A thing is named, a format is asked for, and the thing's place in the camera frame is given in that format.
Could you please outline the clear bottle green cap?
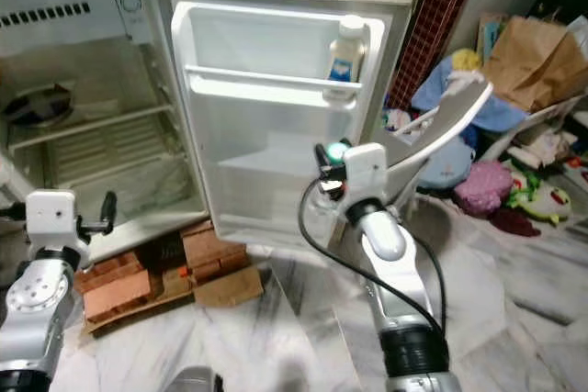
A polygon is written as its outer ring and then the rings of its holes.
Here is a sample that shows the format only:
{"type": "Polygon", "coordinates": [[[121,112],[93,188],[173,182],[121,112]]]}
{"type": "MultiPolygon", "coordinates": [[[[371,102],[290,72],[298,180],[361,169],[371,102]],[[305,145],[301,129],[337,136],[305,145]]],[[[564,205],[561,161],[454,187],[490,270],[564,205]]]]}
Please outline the clear bottle green cap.
{"type": "MultiPolygon", "coordinates": [[[[346,139],[323,143],[323,145],[326,146],[329,160],[341,160],[342,162],[344,161],[345,150],[350,148],[349,140],[346,139]]],[[[340,205],[342,198],[328,199],[320,191],[319,170],[318,177],[312,179],[308,187],[311,190],[310,197],[308,197],[308,204],[310,204],[311,212],[314,215],[323,219],[330,219],[337,224],[347,224],[345,208],[340,205]]]]}

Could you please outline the white fridge door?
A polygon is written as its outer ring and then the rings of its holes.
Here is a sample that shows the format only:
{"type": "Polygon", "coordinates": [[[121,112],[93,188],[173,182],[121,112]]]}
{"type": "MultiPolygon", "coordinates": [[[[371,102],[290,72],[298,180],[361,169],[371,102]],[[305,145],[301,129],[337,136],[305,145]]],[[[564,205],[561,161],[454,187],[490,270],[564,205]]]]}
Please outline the white fridge door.
{"type": "Polygon", "coordinates": [[[416,0],[160,0],[189,138],[225,241],[302,248],[316,143],[368,140],[416,0]],[[367,23],[360,82],[326,78],[347,15],[367,23]]]}

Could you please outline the white bottle blue label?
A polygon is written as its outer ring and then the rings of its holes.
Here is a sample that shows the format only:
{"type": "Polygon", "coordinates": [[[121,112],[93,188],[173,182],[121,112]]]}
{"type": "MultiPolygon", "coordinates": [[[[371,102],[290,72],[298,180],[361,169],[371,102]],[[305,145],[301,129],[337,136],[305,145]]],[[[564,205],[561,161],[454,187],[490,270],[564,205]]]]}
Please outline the white bottle blue label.
{"type": "Polygon", "coordinates": [[[337,23],[337,37],[329,44],[328,81],[357,84],[368,51],[368,27],[360,16],[347,15],[337,23]]]}

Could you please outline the blue round cushion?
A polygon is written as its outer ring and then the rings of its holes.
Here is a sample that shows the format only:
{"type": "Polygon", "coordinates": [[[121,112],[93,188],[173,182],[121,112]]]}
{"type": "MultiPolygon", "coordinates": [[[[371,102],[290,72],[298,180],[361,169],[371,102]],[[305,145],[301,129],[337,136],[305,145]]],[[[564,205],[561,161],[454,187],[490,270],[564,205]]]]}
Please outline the blue round cushion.
{"type": "Polygon", "coordinates": [[[462,139],[453,139],[429,157],[416,185],[430,190],[453,189],[466,181],[474,160],[474,149],[462,139]]]}

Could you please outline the blue cloth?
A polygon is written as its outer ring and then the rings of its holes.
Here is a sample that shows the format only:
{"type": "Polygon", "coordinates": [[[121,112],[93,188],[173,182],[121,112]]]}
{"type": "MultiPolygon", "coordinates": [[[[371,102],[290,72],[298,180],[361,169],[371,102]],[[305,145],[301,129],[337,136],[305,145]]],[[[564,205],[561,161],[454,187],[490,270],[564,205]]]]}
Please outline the blue cloth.
{"type": "MultiPolygon", "coordinates": [[[[449,56],[446,56],[434,70],[428,74],[423,84],[417,87],[411,104],[416,110],[432,110],[442,101],[450,74],[454,73],[449,56]]],[[[524,122],[528,112],[518,109],[514,104],[504,101],[496,93],[488,98],[478,114],[473,119],[476,128],[494,132],[512,130],[516,125],[524,122]]]]}

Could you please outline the brown cardboard piece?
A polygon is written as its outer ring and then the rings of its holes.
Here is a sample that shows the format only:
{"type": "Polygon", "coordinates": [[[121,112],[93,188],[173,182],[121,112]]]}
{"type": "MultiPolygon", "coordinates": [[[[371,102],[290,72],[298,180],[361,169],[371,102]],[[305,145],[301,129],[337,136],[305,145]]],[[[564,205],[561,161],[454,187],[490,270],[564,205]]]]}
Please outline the brown cardboard piece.
{"type": "Polygon", "coordinates": [[[202,307],[232,308],[264,294],[259,267],[251,265],[193,288],[195,301],[202,307]]]}

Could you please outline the purple plush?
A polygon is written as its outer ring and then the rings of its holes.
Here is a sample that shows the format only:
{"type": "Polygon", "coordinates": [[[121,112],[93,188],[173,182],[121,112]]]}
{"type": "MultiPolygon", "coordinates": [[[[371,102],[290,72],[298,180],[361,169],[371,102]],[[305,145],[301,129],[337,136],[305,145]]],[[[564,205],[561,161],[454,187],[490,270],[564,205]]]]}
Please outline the purple plush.
{"type": "Polygon", "coordinates": [[[465,181],[454,187],[454,202],[466,215],[487,218],[511,194],[512,186],[507,166],[495,161],[475,162],[465,181]]]}

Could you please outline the yellow plush toy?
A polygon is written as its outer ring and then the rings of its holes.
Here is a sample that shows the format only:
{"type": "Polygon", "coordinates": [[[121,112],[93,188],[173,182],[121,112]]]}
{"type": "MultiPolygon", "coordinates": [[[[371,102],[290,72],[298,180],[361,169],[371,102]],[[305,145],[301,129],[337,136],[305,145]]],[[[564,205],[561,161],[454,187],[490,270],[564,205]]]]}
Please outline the yellow plush toy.
{"type": "Polygon", "coordinates": [[[482,56],[468,48],[454,51],[449,60],[454,72],[479,72],[482,68],[482,56]]]}

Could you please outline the grey robot leg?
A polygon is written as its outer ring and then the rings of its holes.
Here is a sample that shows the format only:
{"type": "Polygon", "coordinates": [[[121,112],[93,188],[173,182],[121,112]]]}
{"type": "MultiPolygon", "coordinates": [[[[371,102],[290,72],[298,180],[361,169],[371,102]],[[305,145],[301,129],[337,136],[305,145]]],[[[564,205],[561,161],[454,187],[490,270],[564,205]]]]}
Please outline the grey robot leg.
{"type": "Polygon", "coordinates": [[[181,368],[163,392],[224,392],[222,376],[209,366],[181,368]]]}

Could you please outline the green white toy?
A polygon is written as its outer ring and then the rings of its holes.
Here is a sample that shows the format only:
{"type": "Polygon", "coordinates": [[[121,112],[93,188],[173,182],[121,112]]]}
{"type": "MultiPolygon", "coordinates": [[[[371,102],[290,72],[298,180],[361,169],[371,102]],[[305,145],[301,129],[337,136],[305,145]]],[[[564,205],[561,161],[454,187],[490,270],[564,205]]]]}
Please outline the green white toy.
{"type": "Polygon", "coordinates": [[[522,210],[534,220],[559,225],[571,218],[571,198],[566,191],[547,184],[530,171],[511,168],[511,195],[505,204],[522,210]]]}

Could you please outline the brown paper bag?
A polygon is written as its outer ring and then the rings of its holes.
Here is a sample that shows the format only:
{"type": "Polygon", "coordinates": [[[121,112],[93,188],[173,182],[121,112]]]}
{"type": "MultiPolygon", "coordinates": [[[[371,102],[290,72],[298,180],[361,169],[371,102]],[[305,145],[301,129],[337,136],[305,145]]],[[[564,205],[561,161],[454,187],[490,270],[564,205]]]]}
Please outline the brown paper bag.
{"type": "Polygon", "coordinates": [[[588,56],[566,27],[513,16],[482,73],[497,97],[533,114],[583,93],[588,56]]]}

